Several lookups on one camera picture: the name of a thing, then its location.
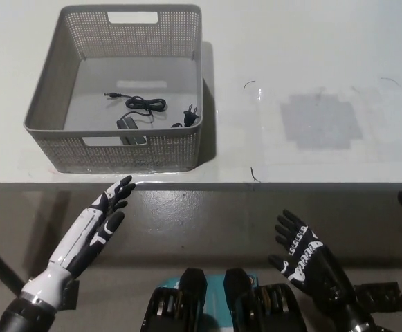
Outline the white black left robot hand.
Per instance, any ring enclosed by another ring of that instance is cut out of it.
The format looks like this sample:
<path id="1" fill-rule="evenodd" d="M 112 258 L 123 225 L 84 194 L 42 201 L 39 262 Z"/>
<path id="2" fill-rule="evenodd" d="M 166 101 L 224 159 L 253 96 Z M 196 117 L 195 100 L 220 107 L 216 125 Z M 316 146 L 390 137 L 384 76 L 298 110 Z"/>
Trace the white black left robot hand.
<path id="1" fill-rule="evenodd" d="M 49 268 L 76 278 L 93 263 L 124 220 L 121 209 L 136 186 L 131 180 L 126 176 L 117 181 L 80 213 L 51 255 Z"/>

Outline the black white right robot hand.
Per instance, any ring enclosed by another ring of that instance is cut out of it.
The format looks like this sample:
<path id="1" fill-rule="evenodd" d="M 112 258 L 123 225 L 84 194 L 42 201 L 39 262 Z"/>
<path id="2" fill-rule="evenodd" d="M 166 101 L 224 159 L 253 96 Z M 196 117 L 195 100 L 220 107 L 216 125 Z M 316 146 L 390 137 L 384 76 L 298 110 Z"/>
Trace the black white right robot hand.
<path id="1" fill-rule="evenodd" d="M 356 294 L 347 274 L 310 226 L 287 209 L 277 217 L 277 222 L 275 240 L 287 256 L 271 254 L 269 263 L 316 304 L 354 303 Z"/>

